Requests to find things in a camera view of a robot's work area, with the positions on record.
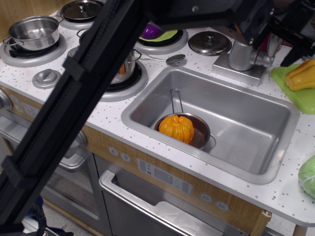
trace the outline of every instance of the white countertop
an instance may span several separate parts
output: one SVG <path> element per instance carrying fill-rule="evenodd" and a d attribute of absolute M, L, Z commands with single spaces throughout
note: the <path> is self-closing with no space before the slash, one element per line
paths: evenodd
<path fill-rule="evenodd" d="M 211 29 L 189 29 L 187 31 L 190 38 L 197 32 L 205 30 Z M 67 52 L 78 45 L 79 38 L 75 35 L 76 31 L 59 27 L 59 32 L 66 38 L 68 48 L 58 60 L 46 65 L 30 68 L 8 66 L 0 60 L 0 84 L 43 104 L 52 91 L 52 88 L 35 88 L 32 85 L 32 77 L 37 72 L 48 68 L 63 73 L 62 62 L 66 58 Z M 281 47 L 272 68 L 280 66 L 282 58 L 288 51 L 288 47 Z M 268 75 L 272 68 L 268 70 L 260 86 L 252 87 L 212 74 L 212 64 L 218 57 L 199 55 L 193 52 L 188 44 L 175 53 L 157 57 L 167 59 L 179 53 L 186 55 L 185 62 L 180 63 L 181 66 L 289 101 L 287 96 Z M 148 71 L 148 83 L 168 66 L 165 62 L 160 61 L 141 61 L 141 63 L 145 65 Z M 98 103 L 87 120 L 87 125 L 295 224 L 305 227 L 315 227 L 315 199 L 304 193 L 298 181 L 299 168 L 310 157 L 315 155 L 315 116 L 301 113 L 278 175 L 271 183 L 259 185 L 240 179 L 215 166 L 205 165 L 203 161 L 191 158 L 185 152 L 126 127 L 121 121 L 121 113 L 134 98 L 120 102 Z"/>

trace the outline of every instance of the ladle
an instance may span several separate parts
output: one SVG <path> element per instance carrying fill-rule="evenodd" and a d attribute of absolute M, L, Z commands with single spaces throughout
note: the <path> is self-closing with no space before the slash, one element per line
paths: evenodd
<path fill-rule="evenodd" d="M 171 64 L 175 64 L 177 62 L 182 61 L 186 56 L 184 54 L 178 54 L 178 55 L 174 55 L 166 60 L 164 59 L 160 59 L 160 58 L 155 58 L 153 56 L 147 55 L 146 56 L 150 57 L 150 58 L 140 58 L 140 60 L 156 60 L 156 61 L 164 61 L 166 62 L 166 64 L 171 65 Z"/>

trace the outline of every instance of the green plate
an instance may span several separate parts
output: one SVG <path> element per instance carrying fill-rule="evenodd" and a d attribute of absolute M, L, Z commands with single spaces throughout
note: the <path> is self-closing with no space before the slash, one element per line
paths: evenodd
<path fill-rule="evenodd" d="M 140 39 L 144 40 L 144 41 L 148 41 L 148 42 L 161 42 L 164 40 L 168 40 L 170 38 L 172 38 L 178 30 L 170 30 L 170 31 L 166 31 L 163 34 L 160 35 L 160 37 L 154 38 L 154 39 L 145 39 L 143 37 L 139 37 Z"/>
<path fill-rule="evenodd" d="M 285 84 L 285 75 L 297 68 L 298 65 L 291 65 L 289 67 L 279 67 L 271 71 L 270 76 L 283 90 L 294 105 L 303 113 L 315 114 L 315 88 L 305 88 L 298 91 L 292 91 Z"/>

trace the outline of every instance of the floor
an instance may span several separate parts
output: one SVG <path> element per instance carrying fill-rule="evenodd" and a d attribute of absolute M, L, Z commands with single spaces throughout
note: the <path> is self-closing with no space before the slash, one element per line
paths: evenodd
<path fill-rule="evenodd" d="M 51 209 L 49 206 L 43 206 L 47 225 L 50 227 L 62 228 L 66 232 L 73 232 L 74 236 L 93 236 L 73 221 L 59 214 L 55 210 Z M 294 231 L 295 225 L 289 221 L 286 221 L 276 215 L 273 215 L 271 221 L 268 223 L 267 227 L 272 230 L 277 231 L 283 236 L 291 236 Z M 314 236 L 315 228 L 308 228 L 306 236 Z"/>

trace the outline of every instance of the sink basin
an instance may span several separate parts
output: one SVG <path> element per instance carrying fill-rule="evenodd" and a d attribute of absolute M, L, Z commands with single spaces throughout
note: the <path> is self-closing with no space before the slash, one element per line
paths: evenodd
<path fill-rule="evenodd" d="M 154 130 L 160 118 L 173 113 L 172 89 L 180 91 L 185 113 L 209 125 L 204 149 Z M 287 101 L 183 67 L 164 69 L 122 113 L 126 126 L 257 184 L 276 177 L 299 117 Z"/>

